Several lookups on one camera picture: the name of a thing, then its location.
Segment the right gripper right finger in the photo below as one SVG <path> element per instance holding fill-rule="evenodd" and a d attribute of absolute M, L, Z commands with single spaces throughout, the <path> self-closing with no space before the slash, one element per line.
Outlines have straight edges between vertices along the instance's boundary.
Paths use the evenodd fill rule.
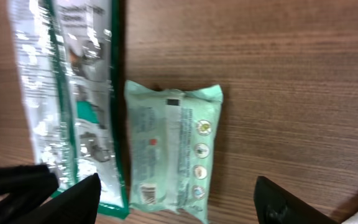
<path fill-rule="evenodd" d="M 260 224 L 337 224 L 264 176 L 256 180 L 254 205 Z"/>

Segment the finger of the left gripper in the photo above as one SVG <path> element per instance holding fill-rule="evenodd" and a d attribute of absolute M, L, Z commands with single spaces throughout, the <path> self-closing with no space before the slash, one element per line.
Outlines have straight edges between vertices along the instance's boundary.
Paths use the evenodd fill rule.
<path fill-rule="evenodd" d="M 56 191 L 58 179 L 46 165 L 0 167 L 0 195 L 47 187 Z"/>
<path fill-rule="evenodd" d="M 0 201 L 0 224 L 9 223 L 33 211 L 54 191 L 54 187 L 44 187 L 10 193 Z"/>

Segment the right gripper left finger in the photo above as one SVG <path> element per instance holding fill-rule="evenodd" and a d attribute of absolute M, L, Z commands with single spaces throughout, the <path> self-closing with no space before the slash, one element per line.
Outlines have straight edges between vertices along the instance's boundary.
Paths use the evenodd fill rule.
<path fill-rule="evenodd" d="M 101 182 L 95 173 L 13 224 L 94 224 L 100 195 Z"/>

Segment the teal toothbrush package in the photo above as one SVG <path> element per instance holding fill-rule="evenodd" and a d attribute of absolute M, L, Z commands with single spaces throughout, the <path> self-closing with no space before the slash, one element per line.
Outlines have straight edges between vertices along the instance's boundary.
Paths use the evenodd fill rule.
<path fill-rule="evenodd" d="M 132 159 L 129 206 L 185 210 L 207 223 L 221 87 L 154 91 L 128 80 L 124 97 Z"/>

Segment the green 3M gloves package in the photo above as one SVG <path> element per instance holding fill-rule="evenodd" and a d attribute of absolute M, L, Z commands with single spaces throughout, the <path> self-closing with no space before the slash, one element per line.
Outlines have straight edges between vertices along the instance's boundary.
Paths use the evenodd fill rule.
<path fill-rule="evenodd" d="M 35 163 L 55 173 L 58 193 L 98 174 L 98 212 L 125 219 L 115 92 L 119 3 L 9 0 L 7 6 Z"/>

